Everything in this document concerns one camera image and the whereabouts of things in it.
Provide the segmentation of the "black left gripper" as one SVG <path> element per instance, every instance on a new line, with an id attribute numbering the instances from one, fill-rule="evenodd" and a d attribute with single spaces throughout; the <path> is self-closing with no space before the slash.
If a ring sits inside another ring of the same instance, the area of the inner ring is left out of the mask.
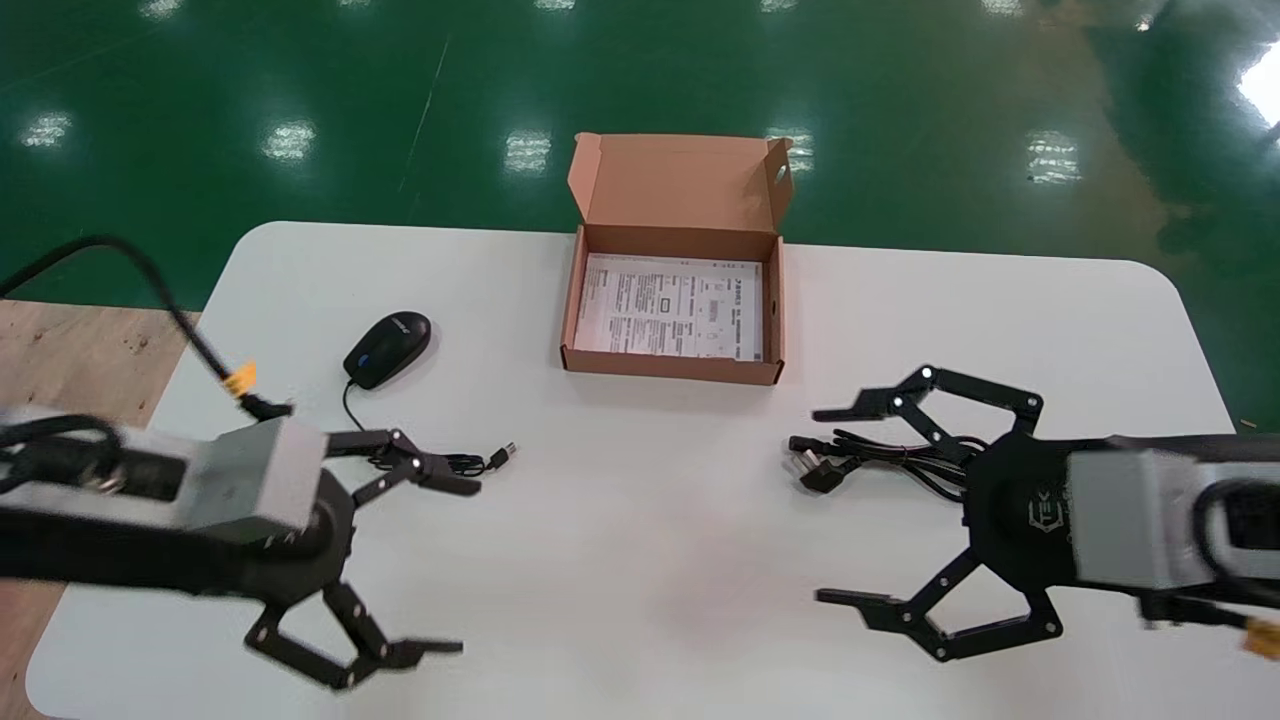
<path id="1" fill-rule="evenodd" d="M 387 469 L 351 496 L 323 469 L 307 527 L 244 548 L 230 593 L 266 603 L 244 637 L 246 647 L 334 692 L 352 691 L 378 673 L 413 670 L 428 655 L 462 653 L 461 641 L 389 639 L 355 589 L 338 580 L 352 546 L 355 507 L 406 482 L 471 497 L 481 491 L 480 480 L 454 473 L 447 457 L 424 452 L 399 429 L 329 433 L 325 457 L 365 457 Z M 319 591 L 355 647 L 355 657 L 346 664 L 280 630 L 291 606 Z"/>

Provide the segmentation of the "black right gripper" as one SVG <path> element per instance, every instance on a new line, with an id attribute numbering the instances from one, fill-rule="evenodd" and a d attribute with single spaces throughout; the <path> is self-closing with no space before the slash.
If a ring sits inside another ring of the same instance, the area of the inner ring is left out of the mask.
<path id="1" fill-rule="evenodd" d="M 979 454 L 923 411 L 922 404 L 933 391 L 1011 413 L 1011 432 Z M 819 588 L 815 601 L 852 607 L 867 629 L 905 635 L 938 662 L 1060 637 L 1061 620 L 1043 589 L 1080 584 L 1066 483 L 1068 457 L 1082 442 L 1032 437 L 1042 406 L 1041 396 L 1029 391 L 924 365 L 896 386 L 860 389 L 849 407 L 814 410 L 813 421 L 831 424 L 900 418 L 959 466 L 979 454 L 966 466 L 964 519 L 972 550 L 964 550 L 909 600 Z M 1025 592 L 1027 614 L 960 632 L 943 630 L 929 611 L 982 564 Z"/>

